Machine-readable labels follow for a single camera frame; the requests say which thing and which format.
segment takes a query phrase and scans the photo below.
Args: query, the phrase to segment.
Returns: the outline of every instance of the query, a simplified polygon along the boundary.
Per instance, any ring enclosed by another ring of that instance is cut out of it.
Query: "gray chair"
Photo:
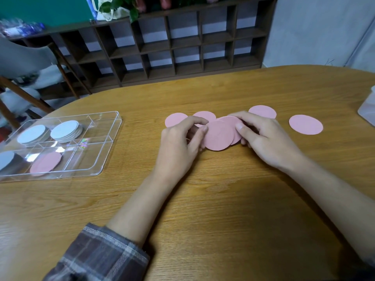
[[[15,94],[28,101],[37,108],[40,108],[46,113],[53,111],[45,101],[38,99],[25,92],[21,87],[13,83],[11,80],[21,77],[23,75],[29,75],[40,70],[46,69],[51,65],[56,65],[63,76],[63,79],[68,84],[73,95],[79,99],[79,96],[75,92],[72,83],[68,79],[63,67],[60,64],[63,61],[73,75],[77,78],[79,83],[84,87],[88,94],[92,94],[87,86],[74,72],[71,65],[68,63],[66,58],[62,55],[59,48],[51,43],[48,46],[33,48],[25,47],[22,45],[15,44],[5,38],[0,37],[0,85],[9,88]],[[13,128],[18,128],[20,124],[16,121],[13,113],[7,108],[7,106],[0,99],[0,112],[12,125]]]

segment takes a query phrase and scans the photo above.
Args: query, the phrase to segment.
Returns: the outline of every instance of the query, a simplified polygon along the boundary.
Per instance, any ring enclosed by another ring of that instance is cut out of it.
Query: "right hand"
[[[241,144],[253,148],[256,154],[267,164],[287,172],[298,166],[303,153],[290,139],[288,134],[275,119],[265,118],[250,112],[240,111],[229,114],[254,126],[259,135],[243,123],[236,124],[236,130],[241,134]]]

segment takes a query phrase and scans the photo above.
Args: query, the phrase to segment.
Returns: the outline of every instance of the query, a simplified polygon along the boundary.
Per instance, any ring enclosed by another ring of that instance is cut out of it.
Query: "clear plastic tray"
[[[83,126],[81,135],[68,143],[59,143],[49,138],[47,141],[37,143],[32,148],[27,148],[16,140],[21,132],[34,124],[44,124],[49,129],[53,129],[68,120],[77,120]],[[7,139],[5,146],[0,150],[0,152],[14,151],[24,158],[24,166],[15,174],[0,174],[0,182],[72,178],[100,174],[121,123],[122,119],[117,111],[29,120]],[[32,176],[29,173],[32,163],[38,156],[49,152],[62,154],[59,164],[50,172]]]

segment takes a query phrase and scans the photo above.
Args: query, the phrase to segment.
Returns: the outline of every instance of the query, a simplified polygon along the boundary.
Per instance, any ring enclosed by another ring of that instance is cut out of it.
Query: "white container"
[[[359,108],[358,114],[375,126],[375,86],[371,88],[371,94]]]

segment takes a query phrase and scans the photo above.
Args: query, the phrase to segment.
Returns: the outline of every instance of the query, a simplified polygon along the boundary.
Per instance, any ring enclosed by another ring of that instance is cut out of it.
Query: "forearm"
[[[303,157],[286,173],[315,200],[362,259],[375,255],[375,201]]]
[[[149,175],[106,225],[142,247],[152,224],[174,185]]]

